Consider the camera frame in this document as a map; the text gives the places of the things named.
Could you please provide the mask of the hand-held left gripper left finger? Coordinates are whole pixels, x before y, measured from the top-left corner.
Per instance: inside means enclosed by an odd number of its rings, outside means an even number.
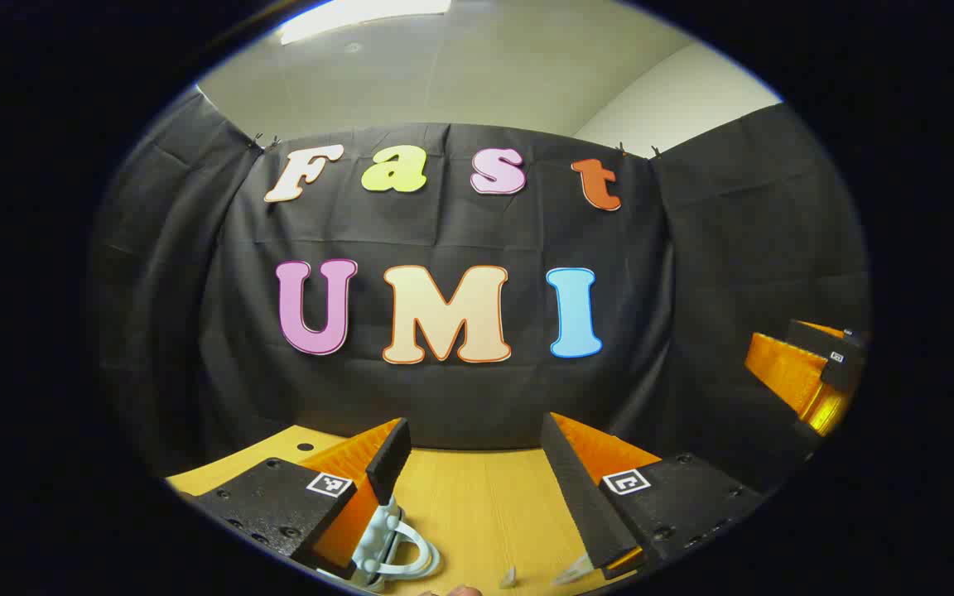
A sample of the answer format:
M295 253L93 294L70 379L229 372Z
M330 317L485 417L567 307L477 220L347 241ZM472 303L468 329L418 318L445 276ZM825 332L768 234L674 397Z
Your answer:
M409 572L390 565L409 533L394 488L412 453L405 418L390 420L292 463L269 457L188 502L296 565L352 580Z

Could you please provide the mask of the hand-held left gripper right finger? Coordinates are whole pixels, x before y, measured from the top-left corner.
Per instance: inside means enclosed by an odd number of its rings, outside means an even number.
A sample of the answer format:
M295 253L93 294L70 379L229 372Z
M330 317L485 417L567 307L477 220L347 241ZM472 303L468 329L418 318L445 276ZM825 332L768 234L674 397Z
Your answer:
M689 557L765 499L693 453L655 455L557 412L546 412L540 438L587 558L606 580Z

